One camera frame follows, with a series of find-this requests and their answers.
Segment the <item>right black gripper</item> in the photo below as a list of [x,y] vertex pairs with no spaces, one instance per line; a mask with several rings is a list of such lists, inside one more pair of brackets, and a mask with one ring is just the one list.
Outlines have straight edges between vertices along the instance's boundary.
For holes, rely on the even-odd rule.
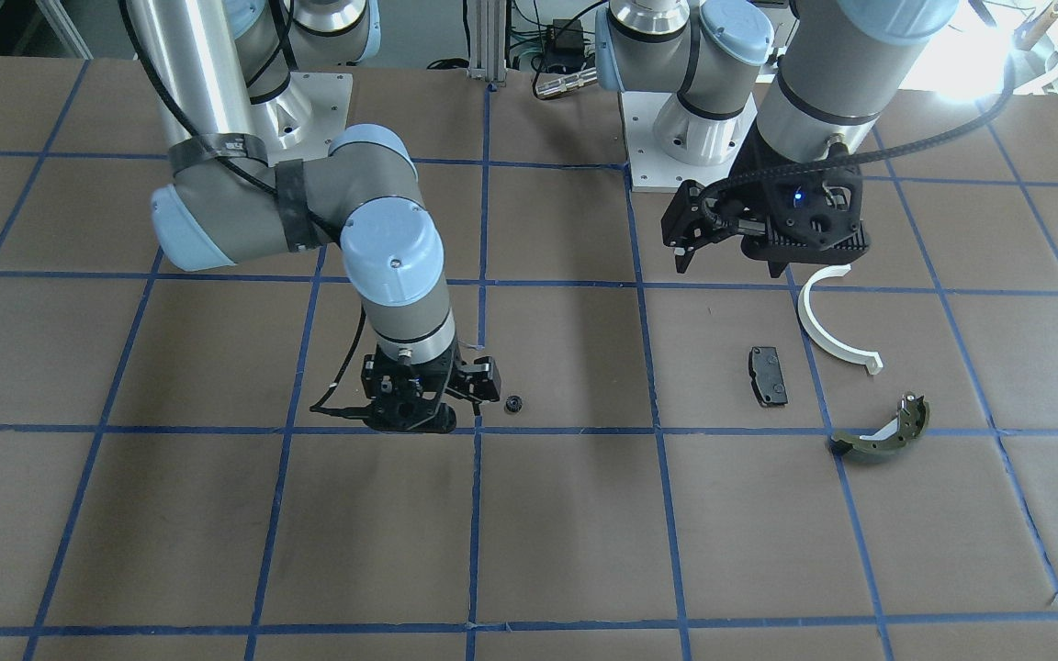
[[452,394],[475,405],[501,400],[501,377],[494,359],[484,356],[475,363],[456,359],[452,371]]

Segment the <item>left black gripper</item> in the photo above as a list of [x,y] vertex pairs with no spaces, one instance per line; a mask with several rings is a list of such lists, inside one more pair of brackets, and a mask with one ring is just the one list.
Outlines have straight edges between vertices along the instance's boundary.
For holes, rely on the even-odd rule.
[[720,206],[718,194],[703,199],[704,185],[685,180],[660,218],[660,239],[673,250],[676,272],[688,272],[694,252],[731,237],[764,237],[764,221],[738,201]]

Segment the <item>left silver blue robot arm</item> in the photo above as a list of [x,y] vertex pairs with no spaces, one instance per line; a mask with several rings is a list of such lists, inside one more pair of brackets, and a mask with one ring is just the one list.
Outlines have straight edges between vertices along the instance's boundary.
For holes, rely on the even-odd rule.
[[[839,267],[871,246],[856,154],[953,1],[794,1],[788,50],[736,142],[729,175],[673,194],[660,238],[676,271],[709,244],[740,238],[744,255],[780,276],[791,263]],[[680,162],[727,154],[723,130],[742,116],[776,27],[748,1],[610,1],[595,18],[599,84],[665,93],[654,131]]]

